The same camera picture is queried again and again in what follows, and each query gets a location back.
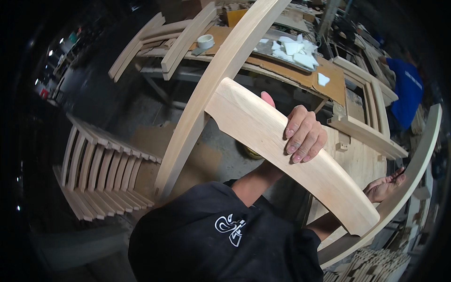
wooden workpiece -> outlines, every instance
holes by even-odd
[[[318,258],[321,268],[326,268],[338,262],[365,245],[366,242],[382,230],[401,210],[426,171],[426,167],[431,159],[437,142],[441,120],[442,107],[439,104],[432,106],[429,111],[426,130],[421,138],[418,149],[404,172],[406,180],[401,186],[396,188],[390,197],[382,201],[377,207],[377,211],[381,216],[379,222],[362,237],[355,237],[347,234],[319,251]]]
[[[321,150],[309,162],[290,163],[291,156],[283,154],[288,119],[243,86],[229,78],[223,79],[205,111],[221,131],[300,183],[327,206],[351,234],[361,236],[378,222],[379,215],[368,198],[326,151]]]
[[[199,138],[208,115],[205,106],[219,83],[233,78],[283,11],[289,0],[258,0],[238,22],[208,65],[186,105],[169,142],[155,181],[157,197],[167,197]]]

person in blue shirt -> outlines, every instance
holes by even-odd
[[[407,62],[400,59],[379,57],[379,61],[396,74],[395,93],[399,100],[394,101],[387,108],[390,133],[396,135],[406,131],[412,121],[418,105],[423,98],[424,86],[417,70],[417,64],[409,52],[405,54]]]

finger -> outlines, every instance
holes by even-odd
[[[302,121],[297,131],[295,131],[295,134],[290,138],[290,140],[287,143],[286,151],[288,154],[293,154],[296,152],[301,144],[304,142],[305,137],[307,134],[312,130],[313,123],[316,122],[314,119],[312,119],[310,114],[307,114],[306,118]]]
[[[304,159],[307,156],[310,149],[316,143],[317,139],[318,139],[317,131],[311,130],[309,133],[307,133],[301,146],[291,157],[291,159],[293,160],[293,163],[298,163],[298,162],[302,161],[302,159]]]
[[[271,96],[268,94],[268,92],[266,92],[266,91],[261,92],[260,97],[262,98],[263,101],[270,104],[272,107],[274,107],[274,108],[276,107],[274,100],[271,98]]]
[[[291,137],[294,136],[294,134],[298,131],[299,127],[301,126],[303,120],[305,119],[305,117],[307,116],[307,109],[302,106],[302,105],[298,105],[296,106],[291,113],[288,115],[288,125],[286,126],[285,129],[285,137],[287,139],[290,139]]]
[[[319,151],[324,147],[324,145],[326,145],[326,142],[327,142],[327,133],[323,130],[319,133],[316,143],[310,148],[307,156],[305,156],[301,161],[308,162],[314,157],[316,157]]]

stack of wooden slats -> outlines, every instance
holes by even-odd
[[[410,257],[390,250],[359,249],[351,262],[324,273],[324,282],[395,282],[409,264]]]
[[[53,170],[76,217],[92,221],[152,207],[154,203],[134,186],[141,163],[161,163],[161,159],[71,115],[68,118],[73,126],[63,165]]]
[[[424,110],[421,104],[418,106],[417,112],[415,113],[414,120],[410,124],[410,129],[412,133],[415,135],[423,134],[424,127],[426,126],[426,122],[424,121]]]

wooden armrest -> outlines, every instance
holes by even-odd
[[[284,154],[288,119],[252,92],[224,78],[205,108],[219,129],[256,151],[317,198],[352,235],[362,236],[378,221],[371,202],[322,149],[307,163],[292,164]]]

